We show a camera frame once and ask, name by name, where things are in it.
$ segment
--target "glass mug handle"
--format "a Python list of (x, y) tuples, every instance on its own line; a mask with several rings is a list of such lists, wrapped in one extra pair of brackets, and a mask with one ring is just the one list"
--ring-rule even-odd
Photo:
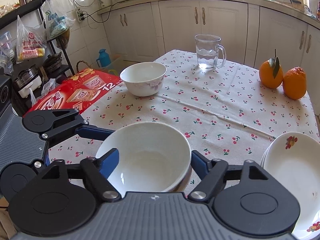
[(221, 50), (221, 52), (222, 52), (222, 63), (221, 63), (221, 65), (215, 65), (215, 67), (216, 68), (222, 68), (223, 66), (224, 66), (224, 64), (226, 63), (226, 50), (224, 49), (224, 47), (222, 46), (222, 45), (220, 45), (220, 44), (218, 44), (217, 46), (216, 46), (216, 49), (220, 49)]

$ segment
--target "table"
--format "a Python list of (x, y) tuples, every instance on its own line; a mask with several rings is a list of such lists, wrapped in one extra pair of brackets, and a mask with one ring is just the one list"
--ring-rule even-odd
[[(243, 164), (246, 159), (260, 163), (270, 143), (285, 132), (303, 132), (319, 141), (307, 93), (300, 100), (291, 100), (282, 86), (276, 90), (264, 87), (258, 70), (230, 61), (221, 69), (203, 71), (197, 67), (195, 53), (172, 50), (156, 62), (167, 67), (157, 94), (136, 97), (121, 83), (82, 117), (113, 130), (134, 122), (164, 122), (185, 134), (192, 150), (229, 164)], [(101, 143), (74, 136), (49, 149), (49, 157), (79, 163), (95, 156)], [(193, 171), (185, 194), (199, 182)]]

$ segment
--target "blue thermos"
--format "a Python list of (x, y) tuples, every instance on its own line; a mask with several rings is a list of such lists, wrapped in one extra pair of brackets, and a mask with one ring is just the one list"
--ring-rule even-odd
[(109, 54), (106, 53), (106, 49), (99, 50), (99, 58), (96, 61), (100, 67), (106, 67), (111, 63)]

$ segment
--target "red bag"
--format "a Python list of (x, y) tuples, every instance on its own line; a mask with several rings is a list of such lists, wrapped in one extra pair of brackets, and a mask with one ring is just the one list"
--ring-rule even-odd
[(41, 98), (28, 112), (78, 108), (82, 113), (121, 82), (117, 76), (86, 68)]

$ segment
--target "black cable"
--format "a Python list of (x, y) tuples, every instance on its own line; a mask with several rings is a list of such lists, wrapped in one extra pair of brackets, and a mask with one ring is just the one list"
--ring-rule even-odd
[(92, 15), (92, 14), (95, 14), (96, 12), (98, 12), (98, 11), (100, 11), (100, 10), (103, 10), (103, 9), (105, 9), (105, 8), (101, 8), (101, 9), (93, 12), (92, 14), (84, 13), (83, 15), (88, 15), (85, 19), (87, 19), (88, 17), (91, 17), (92, 20), (94, 20), (94, 21), (97, 22), (97, 23), (104, 23), (104, 22), (106, 22), (106, 21), (109, 19), (109, 17), (110, 17), (110, 12), (111, 12), (111, 8), (112, 8), (114, 5), (116, 5), (117, 3), (127, 2), (127, 1), (130, 1), (130, 0), (124, 0), (124, 1), (116, 2), (116, 3), (114, 3), (113, 5), (111, 5), (110, 10), (109, 10), (109, 14), (108, 14), (108, 18), (107, 18), (105, 21), (103, 21), (103, 22), (98, 22), (98, 21), (96, 21), (95, 19), (93, 19), (93, 17), (92, 17), (91, 15)]

